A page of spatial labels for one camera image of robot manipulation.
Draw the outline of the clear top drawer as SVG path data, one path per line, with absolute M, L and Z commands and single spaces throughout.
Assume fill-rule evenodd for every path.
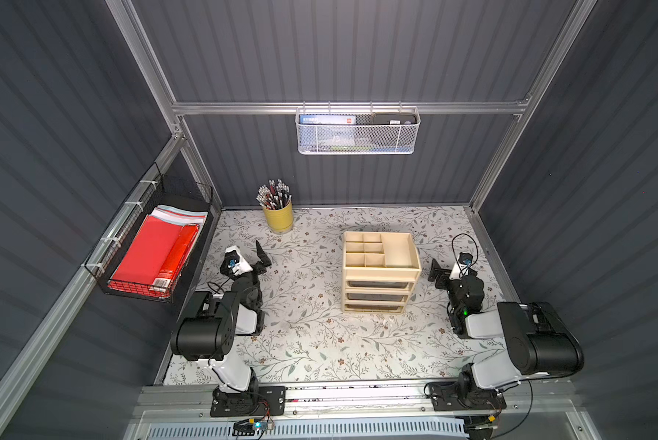
M 411 282 L 376 282 L 367 280 L 349 280 L 347 286 L 351 288 L 375 288 L 375 289 L 413 289 Z

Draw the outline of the beige drawer organizer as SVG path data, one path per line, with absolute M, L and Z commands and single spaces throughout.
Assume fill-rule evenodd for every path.
M 400 305 L 405 308 L 422 274 L 413 236 L 399 232 L 347 231 L 343 234 L 341 299 L 346 304 Z M 348 281 L 411 282 L 413 289 L 351 288 Z M 348 301 L 347 293 L 409 294 L 407 302 Z

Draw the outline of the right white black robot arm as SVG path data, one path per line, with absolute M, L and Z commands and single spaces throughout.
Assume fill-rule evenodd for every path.
M 431 261 L 428 275 L 448 296 L 447 316 L 454 334 L 464 340 L 501 338 L 505 350 L 464 367 L 451 386 L 457 396 L 496 394 L 523 381 L 566 378 L 584 367 L 578 339 L 553 306 L 544 302 L 499 302 L 483 310 L 485 283 L 472 269 L 471 256 L 463 254 L 452 269 Z

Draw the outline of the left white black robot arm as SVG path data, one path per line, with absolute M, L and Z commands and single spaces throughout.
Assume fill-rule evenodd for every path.
M 237 337 L 258 335 L 263 326 L 263 294 L 259 276 L 272 265 L 260 243 L 257 261 L 248 263 L 239 247 L 224 251 L 220 273 L 232 281 L 227 290 L 213 282 L 195 291 L 171 333 L 171 353 L 195 361 L 213 372 L 219 391 L 254 396 L 259 381 L 252 368 L 235 353 Z

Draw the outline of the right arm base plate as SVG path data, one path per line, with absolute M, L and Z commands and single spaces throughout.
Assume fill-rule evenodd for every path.
M 436 412 L 473 410 L 499 413 L 507 408 L 504 397 L 495 390 L 481 390 L 458 381 L 428 382 L 424 394 Z

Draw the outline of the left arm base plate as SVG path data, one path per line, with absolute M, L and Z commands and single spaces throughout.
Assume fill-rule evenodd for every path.
M 219 387 L 213 391 L 210 416 L 257 417 L 283 415 L 286 403 L 286 388 L 283 386 L 261 386 L 257 390 L 242 393 L 225 393 Z

